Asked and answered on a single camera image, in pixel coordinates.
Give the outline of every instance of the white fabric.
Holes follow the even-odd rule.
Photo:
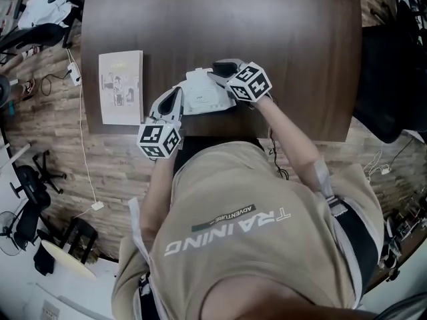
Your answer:
[[[47,0],[28,0],[27,8],[18,21],[18,28],[30,29],[46,23],[67,27],[62,20],[68,16],[72,7],[66,0],[56,0],[52,3],[47,3]]]
[[[326,167],[324,158],[321,158],[314,163],[314,171],[316,172],[316,175],[318,177],[319,188],[322,192],[322,195],[325,198],[332,197],[334,195],[334,192],[332,191],[329,170]]]
[[[145,245],[143,243],[143,239],[141,236],[141,227],[140,224],[140,215],[139,215],[139,203],[136,197],[130,199],[127,204],[129,205],[129,209],[131,211],[131,223],[132,223],[132,235],[133,235],[133,242],[135,243],[136,247],[138,248],[139,252],[144,257],[145,261],[150,266],[151,259],[148,255],[148,251],[145,248]],[[163,306],[163,303],[161,302],[161,299],[158,295],[158,290],[154,284],[154,281],[151,277],[148,277],[149,286],[151,287],[151,291],[153,293],[154,303],[155,307],[157,309],[157,312],[159,313],[160,320],[168,320],[165,307]],[[141,318],[141,305],[139,302],[139,306],[135,307],[135,302],[133,303],[133,314],[135,315],[136,319]]]

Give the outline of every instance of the wooden floor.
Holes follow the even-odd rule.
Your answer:
[[[382,1],[393,4],[393,0],[361,0],[364,26],[378,23],[371,16],[370,8],[380,8]],[[80,25],[73,34],[71,49],[77,62],[80,62]],[[41,54],[26,60],[15,72],[19,79],[34,77],[38,80],[48,73],[64,75],[68,66],[67,53],[57,45]],[[44,91],[48,91],[45,82]],[[8,115],[6,134],[13,152],[30,142],[31,148],[18,160],[18,164],[31,164],[35,153],[49,149],[49,167],[65,172],[66,181],[57,184],[64,190],[62,195],[49,188],[52,204],[45,212],[50,220],[60,228],[91,207],[93,194],[83,162],[79,130],[79,87],[74,87],[70,78],[63,81],[52,79],[49,96],[40,92],[35,98],[16,106],[16,114]],[[128,135],[90,135],[87,131],[83,106],[83,136],[87,163],[92,177],[97,199],[105,207],[99,211],[89,211],[82,218],[89,221],[99,232],[96,245],[110,257],[118,257],[119,242],[130,234],[130,218],[127,200],[138,197],[142,200],[150,180],[153,163],[144,159],[135,145],[135,137]],[[334,172],[354,162],[367,164],[374,154],[381,150],[381,163],[389,163],[393,156],[409,141],[407,135],[391,145],[377,140],[363,125],[352,121],[345,143],[318,143],[326,162]],[[268,150],[270,142],[262,139]],[[279,150],[279,164],[289,169],[291,179],[296,179],[288,163]],[[384,212],[395,207],[405,206],[413,191],[419,191],[426,184],[425,146],[413,141],[397,158],[388,175],[376,173],[372,176],[372,186],[381,202]]]

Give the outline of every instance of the beige t-shirt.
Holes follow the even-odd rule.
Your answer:
[[[382,236],[382,212],[361,166],[332,181]],[[282,283],[317,305],[352,307],[352,280],[334,239],[320,194],[278,177],[255,145],[226,143],[198,153],[175,176],[151,276],[171,319],[197,319],[208,291],[241,274]]]

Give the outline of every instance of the plug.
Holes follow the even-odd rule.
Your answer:
[[[104,203],[102,201],[97,201],[96,203],[92,204],[92,209],[95,211],[98,211],[99,209],[102,209],[104,207]]]

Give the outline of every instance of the dark wood desk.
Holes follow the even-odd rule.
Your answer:
[[[145,114],[187,71],[224,58],[254,61],[273,95],[312,139],[344,141],[360,72],[360,0],[86,0],[83,87],[91,133],[137,133],[103,125],[98,55],[140,49]],[[183,117],[187,135],[266,136],[257,111]]]

